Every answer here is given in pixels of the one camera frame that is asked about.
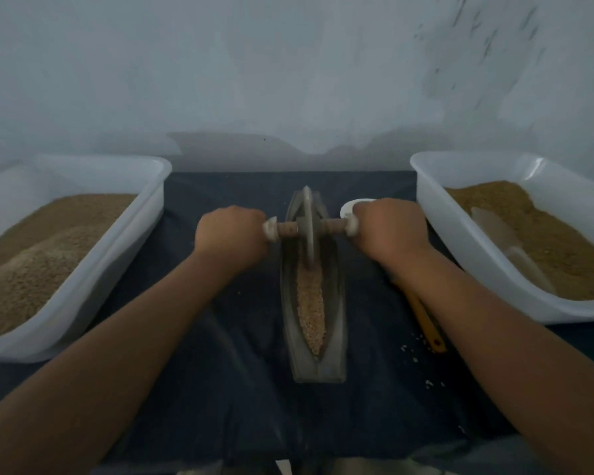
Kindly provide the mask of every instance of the hand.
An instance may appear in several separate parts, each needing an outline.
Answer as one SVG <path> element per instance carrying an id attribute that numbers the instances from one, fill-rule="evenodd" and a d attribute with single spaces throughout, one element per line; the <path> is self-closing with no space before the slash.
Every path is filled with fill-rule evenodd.
<path id="1" fill-rule="evenodd" d="M 206 213 L 196 227 L 194 253 L 220 260 L 236 275 L 268 253 L 264 221 L 262 211 L 235 205 Z"/>
<path id="2" fill-rule="evenodd" d="M 431 250 L 427 223 L 417 203 L 383 198 L 357 203 L 353 212 L 359 226 L 356 246 L 389 271 L 396 271 L 405 258 Z"/>

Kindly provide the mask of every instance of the plastic scoop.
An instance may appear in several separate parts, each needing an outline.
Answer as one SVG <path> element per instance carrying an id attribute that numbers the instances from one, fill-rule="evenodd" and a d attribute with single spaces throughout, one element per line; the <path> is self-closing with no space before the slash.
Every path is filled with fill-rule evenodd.
<path id="1" fill-rule="evenodd" d="M 527 280 L 541 290 L 553 295 L 557 294 L 548 277 L 523 250 L 522 243 L 513 229 L 499 216 L 492 211 L 473 207 L 471 208 L 471 218 Z"/>

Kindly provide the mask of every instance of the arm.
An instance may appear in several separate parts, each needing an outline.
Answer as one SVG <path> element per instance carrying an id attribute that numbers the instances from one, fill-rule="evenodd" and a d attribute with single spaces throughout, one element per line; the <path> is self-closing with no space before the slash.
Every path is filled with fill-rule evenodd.
<path id="1" fill-rule="evenodd" d="M 415 203 L 383 199 L 356 211 L 359 247 L 431 309 L 531 446 L 557 470 L 594 474 L 594 362 L 435 251 Z"/>
<path id="2" fill-rule="evenodd" d="M 147 397 L 198 312 L 267 252 L 264 214 L 205 215 L 194 252 L 0 402 L 0 473 L 86 473 Z"/>

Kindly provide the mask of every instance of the white wall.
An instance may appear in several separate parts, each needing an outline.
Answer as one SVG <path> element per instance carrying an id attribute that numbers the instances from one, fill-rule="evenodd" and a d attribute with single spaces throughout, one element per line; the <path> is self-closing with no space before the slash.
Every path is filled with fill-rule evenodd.
<path id="1" fill-rule="evenodd" d="M 376 169 L 470 148 L 594 177 L 594 0 L 0 0 L 0 160 Z"/>

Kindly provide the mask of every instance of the yellow handle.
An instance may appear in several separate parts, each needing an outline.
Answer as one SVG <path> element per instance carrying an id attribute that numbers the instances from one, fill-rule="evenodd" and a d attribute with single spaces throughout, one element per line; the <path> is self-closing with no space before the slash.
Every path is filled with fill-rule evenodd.
<path id="1" fill-rule="evenodd" d="M 422 334 L 429 342 L 431 349 L 436 353 L 444 353 L 446 351 L 445 341 L 442 339 L 442 336 L 440 336 L 438 329 L 434 325 L 432 319 L 429 317 L 429 314 L 427 313 L 427 310 L 425 310 L 425 307 L 420 299 L 401 280 L 392 279 L 391 282 L 400 288 L 407 298 L 407 301 L 412 307 L 413 315 L 415 316 L 416 320 L 418 320 Z"/>

